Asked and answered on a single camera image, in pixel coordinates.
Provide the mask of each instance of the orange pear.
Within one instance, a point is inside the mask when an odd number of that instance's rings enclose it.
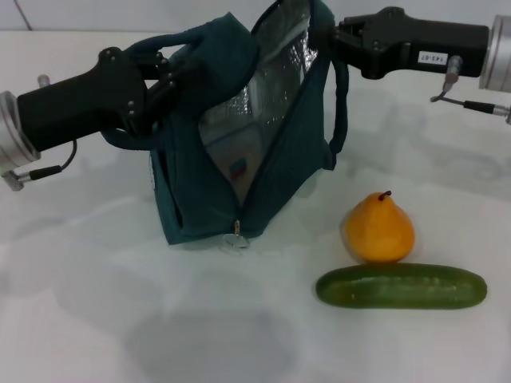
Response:
[[[347,244],[367,262],[397,262],[414,247],[414,226],[390,194],[368,195],[347,217]]]

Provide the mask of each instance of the white label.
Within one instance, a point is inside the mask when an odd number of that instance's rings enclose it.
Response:
[[[449,58],[447,53],[425,52],[423,50],[418,53],[418,62],[422,64],[447,65],[447,58]]]

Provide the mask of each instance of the white background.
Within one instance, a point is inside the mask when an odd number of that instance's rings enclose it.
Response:
[[[0,84],[87,69],[147,34],[0,33]],[[79,140],[61,175],[0,184],[0,381],[9,383],[509,383],[511,128],[428,102],[432,73],[351,71],[350,130],[251,248],[167,246],[148,155]],[[511,104],[463,79],[454,97]],[[325,91],[331,136],[335,81]],[[61,163],[69,144],[33,166]],[[489,296],[456,311],[348,310],[318,302],[322,274],[355,261],[343,216],[392,190],[418,244],[407,259],[480,274]]]
[[[247,28],[271,0],[19,0],[35,30],[147,30],[176,32],[232,12]],[[326,0],[338,20],[401,6],[413,17],[491,25],[511,14],[509,0]],[[0,0],[0,29],[22,29],[13,0]]]

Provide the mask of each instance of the bag handle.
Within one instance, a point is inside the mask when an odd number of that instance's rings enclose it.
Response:
[[[328,144],[331,152],[329,154],[331,155],[326,161],[325,166],[323,166],[326,170],[334,170],[337,155],[343,149],[344,141],[346,140],[348,126],[346,97],[349,77],[347,65],[336,58],[332,59],[332,64],[334,65],[335,84],[337,85],[335,90],[335,126],[334,136]]]
[[[185,47],[174,53],[170,59],[170,64],[175,60],[180,60],[182,56],[189,53],[188,44],[198,44],[204,36],[204,28],[207,26],[197,26],[180,34],[166,34],[163,36],[155,36],[147,38],[131,45],[127,53],[147,53],[157,52],[162,48],[176,45],[185,45]],[[119,129],[104,130],[101,132],[106,142],[109,144],[126,150],[153,150],[161,148],[164,143],[164,129],[153,133],[148,137],[132,137],[127,132]]]

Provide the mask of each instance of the cucumber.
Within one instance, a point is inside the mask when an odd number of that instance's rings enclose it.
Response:
[[[462,309],[481,303],[487,290],[467,270],[418,263],[346,267],[316,283],[323,302],[359,309]]]

